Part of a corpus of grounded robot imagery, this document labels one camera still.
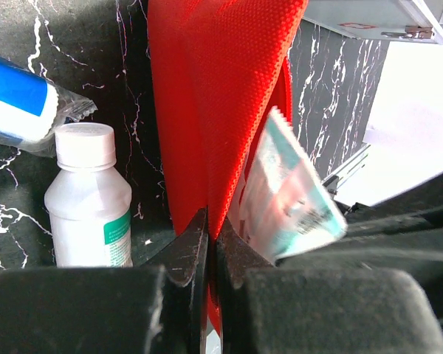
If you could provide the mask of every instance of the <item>white bottle cap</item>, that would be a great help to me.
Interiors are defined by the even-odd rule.
[[[114,131],[109,125],[65,124],[55,136],[58,166],[63,169],[111,167],[117,163]]]

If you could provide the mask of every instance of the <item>green label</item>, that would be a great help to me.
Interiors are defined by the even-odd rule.
[[[105,235],[105,244],[109,245],[113,242],[117,242],[126,232],[130,229],[130,211],[127,211],[124,216],[118,218],[115,221],[106,223],[103,227],[103,233]]]

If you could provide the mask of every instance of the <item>white plastic bottle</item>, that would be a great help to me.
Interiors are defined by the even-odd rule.
[[[58,267],[132,266],[131,187],[114,168],[113,128],[72,123],[55,137],[62,171],[44,203]]]

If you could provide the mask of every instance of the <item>white cabinet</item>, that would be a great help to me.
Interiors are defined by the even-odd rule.
[[[443,44],[443,0],[310,0],[304,18],[351,38]]]

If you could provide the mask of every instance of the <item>foil packet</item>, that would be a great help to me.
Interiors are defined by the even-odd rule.
[[[268,261],[335,242],[347,224],[277,108],[267,117],[249,176],[228,213],[233,227]]]

